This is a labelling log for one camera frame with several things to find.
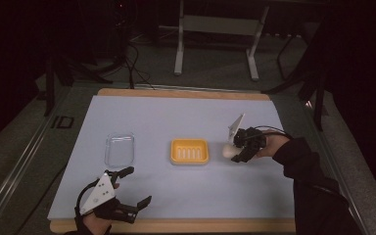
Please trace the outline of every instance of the wooden table edge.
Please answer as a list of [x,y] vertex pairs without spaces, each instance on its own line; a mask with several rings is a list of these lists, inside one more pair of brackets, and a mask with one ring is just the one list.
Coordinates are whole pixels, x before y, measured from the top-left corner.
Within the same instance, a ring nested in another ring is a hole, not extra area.
[[268,95],[246,92],[182,91],[182,90],[134,90],[102,88],[98,96],[167,97],[192,99],[261,100],[269,101]]
[[[76,229],[74,219],[55,219],[54,233]],[[137,218],[134,224],[114,221],[111,233],[228,233],[228,232],[296,232],[293,218]]]

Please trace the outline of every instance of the gray floor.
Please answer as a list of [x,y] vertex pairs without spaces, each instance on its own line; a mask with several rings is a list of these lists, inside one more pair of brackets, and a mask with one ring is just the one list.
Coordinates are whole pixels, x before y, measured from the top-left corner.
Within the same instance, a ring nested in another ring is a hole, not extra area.
[[[206,36],[202,34],[193,33],[187,36],[190,39],[186,41],[183,74],[175,76],[175,34],[168,35],[168,32],[165,32],[157,45],[143,36],[136,38],[135,35],[132,42],[138,49],[135,67],[139,72],[135,71],[133,76],[138,82],[137,88],[194,87],[259,92],[282,82],[275,58],[285,40],[266,36],[260,41],[256,55],[260,80],[255,82],[250,80],[245,54],[250,38],[237,37],[235,40],[231,38],[230,43],[220,43],[221,40],[204,38]],[[305,47],[299,38],[293,41],[283,57],[286,72],[298,62]],[[132,48],[128,50],[128,58],[134,61],[136,51]],[[104,77],[114,81],[111,87],[128,86],[127,68],[121,68],[113,74],[107,72]],[[149,84],[139,84],[143,79],[148,79]],[[14,234],[39,202],[19,234],[52,234],[46,216],[61,180],[61,174],[58,173],[62,172],[70,157],[69,153],[90,102],[89,94],[96,94],[101,87],[106,86],[85,77],[78,77],[73,87],[58,85],[58,106],[51,116],[43,117],[45,103],[33,100],[1,132],[0,186],[18,159],[25,156],[36,158],[30,159],[17,190],[7,204],[3,205],[6,207],[2,207],[0,234]],[[299,84],[291,87],[281,95],[296,99],[299,87]],[[368,234],[376,234],[376,183],[330,94],[325,97],[325,110],[328,114],[322,118],[325,131],[320,134],[331,146],[331,152],[336,157],[335,161],[353,200],[357,203]],[[55,116],[75,117],[73,128],[52,128],[51,123]],[[37,140],[35,142],[39,145],[32,146],[31,139]]]

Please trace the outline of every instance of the white object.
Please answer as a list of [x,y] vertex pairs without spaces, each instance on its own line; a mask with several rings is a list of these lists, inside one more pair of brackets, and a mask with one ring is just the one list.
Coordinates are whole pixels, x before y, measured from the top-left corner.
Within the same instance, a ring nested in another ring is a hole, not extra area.
[[245,114],[242,113],[230,126],[228,126],[228,141],[230,143],[233,143],[234,136],[237,134],[237,131],[239,130],[244,115]]
[[106,203],[116,196],[111,179],[107,173],[104,173],[97,185],[94,187],[87,201],[80,208],[80,213],[85,214],[94,208]]
[[234,156],[240,154],[242,150],[243,149],[237,148],[234,145],[225,144],[224,147],[222,147],[222,156],[227,159],[231,159]]

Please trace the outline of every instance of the white table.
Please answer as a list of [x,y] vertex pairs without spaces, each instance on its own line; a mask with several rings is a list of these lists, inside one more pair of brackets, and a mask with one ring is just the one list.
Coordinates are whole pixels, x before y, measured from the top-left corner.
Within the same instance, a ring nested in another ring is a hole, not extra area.
[[[95,96],[49,213],[51,230],[74,230],[79,191],[107,168],[105,141],[112,132],[133,132],[135,172],[121,182],[117,197],[152,203],[134,224],[115,222],[113,232],[294,231],[292,180],[270,158],[235,164],[221,155],[228,125],[246,113],[243,128],[281,128],[265,95],[104,89]],[[169,162],[173,138],[208,140],[211,159],[203,166]]]

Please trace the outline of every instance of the dark background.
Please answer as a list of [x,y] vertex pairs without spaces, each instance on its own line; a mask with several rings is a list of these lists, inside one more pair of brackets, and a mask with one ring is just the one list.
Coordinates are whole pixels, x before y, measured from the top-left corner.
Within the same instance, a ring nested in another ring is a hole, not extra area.
[[[73,0],[0,1],[0,131],[38,94],[34,80],[44,73],[49,43],[57,42],[57,48],[78,61],[90,63],[96,56],[110,57],[111,50],[120,48],[103,43],[112,36],[110,23],[115,20],[112,12],[106,10],[112,7],[110,2],[91,2],[80,1],[80,11],[78,1]],[[202,2],[187,3],[186,11],[201,11]],[[217,5],[212,13],[255,18],[255,11],[259,10],[248,1],[236,1],[240,10],[229,11],[227,2],[214,2]],[[158,38],[159,24],[177,25],[177,1],[137,3],[139,13],[133,26],[153,40]],[[275,6],[264,30],[285,36],[296,31],[296,23],[319,20],[319,16],[322,19],[324,13],[302,6]],[[376,179],[376,1],[354,1],[348,8],[327,13],[328,22],[310,49],[307,67],[325,62],[330,67],[327,90],[333,93]]]

